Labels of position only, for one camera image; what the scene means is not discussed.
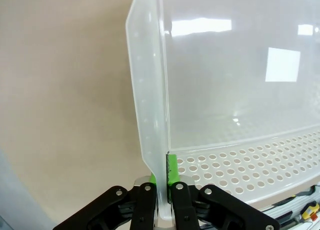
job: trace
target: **white plastic panel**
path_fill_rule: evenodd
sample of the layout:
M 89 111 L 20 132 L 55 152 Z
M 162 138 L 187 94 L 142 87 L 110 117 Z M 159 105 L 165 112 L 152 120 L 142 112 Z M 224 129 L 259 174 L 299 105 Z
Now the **white plastic panel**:
M 167 201 L 168 152 L 157 0 L 133 0 L 126 33 L 142 157 L 157 181 L 163 219 L 171 217 Z

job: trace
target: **translucent plastic bin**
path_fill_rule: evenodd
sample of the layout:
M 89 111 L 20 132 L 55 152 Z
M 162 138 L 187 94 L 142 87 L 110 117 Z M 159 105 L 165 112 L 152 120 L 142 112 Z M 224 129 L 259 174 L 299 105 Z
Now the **translucent plastic bin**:
M 163 218 L 167 152 L 199 188 L 256 207 L 319 180 L 319 28 L 320 0 L 133 1 L 136 116 Z

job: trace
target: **white perforated shelf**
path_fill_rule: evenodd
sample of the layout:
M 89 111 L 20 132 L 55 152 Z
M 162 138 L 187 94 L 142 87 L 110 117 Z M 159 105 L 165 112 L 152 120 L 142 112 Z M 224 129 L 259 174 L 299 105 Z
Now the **white perforated shelf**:
M 252 204 L 320 176 L 320 128 L 256 144 L 177 153 L 181 175 L 214 184 Z

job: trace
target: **hole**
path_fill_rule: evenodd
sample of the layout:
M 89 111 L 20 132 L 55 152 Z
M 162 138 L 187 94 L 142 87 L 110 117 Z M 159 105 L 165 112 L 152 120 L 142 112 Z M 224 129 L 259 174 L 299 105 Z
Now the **hole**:
M 249 164 L 249 165 L 248 165 L 248 168 L 251 169 L 251 170 L 253 170 L 253 169 L 255 169 L 256 167 L 255 167 L 255 165 L 253 165 L 253 164 Z
M 249 190 L 249 191 L 253 191 L 255 189 L 255 186 L 253 186 L 252 184 L 248 184 L 246 186 L 246 188 Z
M 212 166 L 217 169 L 220 167 L 220 164 L 218 162 L 214 162 L 212 163 Z
M 228 185 L 228 182 L 227 182 L 226 180 L 221 180 L 221 181 L 219 182 L 219 184 L 220 184 L 220 186 L 225 187 L 225 186 Z
M 260 188 L 263 188 L 265 186 L 265 183 L 263 181 L 258 181 L 258 186 Z
M 210 158 L 211 160 L 215 160 L 215 159 L 217 159 L 217 156 L 214 155 L 214 154 L 211 154 L 211 155 L 209 156 L 209 158 Z
M 231 165 L 231 162 L 229 162 L 229 161 L 223 161 L 223 165 L 225 165 L 225 166 L 230 166 L 230 165 Z
M 254 172 L 254 173 L 252 174 L 252 176 L 253 176 L 254 178 L 258 179 L 258 178 L 260 177 L 260 174 L 257 173 L 257 172 Z
M 246 169 L 243 166 L 238 167 L 240 173 L 243 173 Z
M 226 172 L 230 175 L 235 174 L 235 170 L 233 170 L 232 168 L 229 168 Z
M 194 159 L 193 157 L 188 157 L 188 158 L 186 159 L 186 161 L 187 161 L 188 163 L 193 163 L 193 162 L 195 161 L 195 159 Z
M 248 175 L 243 175 L 242 179 L 247 182 L 250 180 L 250 177 Z
M 216 171 L 216 172 L 215 172 L 215 175 L 216 175 L 217 177 L 221 178 L 221 177 L 223 177 L 225 174 L 224 174 L 223 171 Z
M 212 178 L 212 174 L 207 172 L 207 173 L 204 174 L 204 178 L 205 179 L 211 179 Z
M 235 158 L 233 161 L 234 161 L 234 163 L 235 163 L 235 164 L 239 164 L 239 163 L 241 163 L 241 161 L 240 161 L 240 159 L 239 159 L 239 158 Z
M 273 180 L 273 178 L 268 178 L 267 182 L 269 184 L 274 184 L 275 183 L 275 180 Z
M 236 189 L 235 189 L 235 192 L 237 193 L 237 194 L 242 194 L 243 192 L 244 192 L 244 190 L 242 189 L 242 187 L 237 187 Z
M 233 184 L 238 184 L 238 183 L 239 183 L 239 179 L 236 178 L 236 177 L 233 177 L 233 178 L 231 178 L 231 182 L 232 182 Z
M 198 157 L 198 160 L 199 160 L 199 161 L 205 161 L 206 158 L 205 158 L 204 156 L 199 156 L 199 157 Z
M 204 170 L 206 170 L 206 169 L 209 168 L 209 166 L 208 166 L 207 164 L 202 164 L 202 165 L 201 165 L 201 168 L 204 169 Z
M 181 174 L 183 174 L 186 171 L 186 169 L 184 167 L 179 167 L 178 170 L 179 170 L 179 173 L 181 173 Z
M 200 180 L 200 177 L 198 175 L 193 175 L 192 178 L 195 181 L 199 181 Z
M 189 170 L 190 170 L 191 172 L 195 172 L 195 171 L 198 170 L 198 168 L 197 168 L 196 166 L 190 166 L 190 167 L 189 167 Z

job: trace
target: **metal screw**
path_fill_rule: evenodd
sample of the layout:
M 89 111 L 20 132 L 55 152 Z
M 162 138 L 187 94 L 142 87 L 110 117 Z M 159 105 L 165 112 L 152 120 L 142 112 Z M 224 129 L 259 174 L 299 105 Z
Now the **metal screw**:
M 117 196 L 120 196 L 120 195 L 122 195 L 122 191 L 121 191 L 121 190 L 118 190 L 118 191 L 115 192 L 115 194 L 116 194 Z
M 265 230 L 275 230 L 275 228 L 272 225 L 268 225 L 265 227 Z
M 204 193 L 207 194 L 207 195 L 210 195 L 210 194 L 212 194 L 212 191 L 211 191 L 211 189 L 206 188 L 206 189 L 204 190 Z
M 183 186 L 181 183 L 179 183 L 179 184 L 177 184 L 177 185 L 175 186 L 175 188 L 178 189 L 178 190 L 181 190 L 181 189 L 184 188 L 184 186 Z

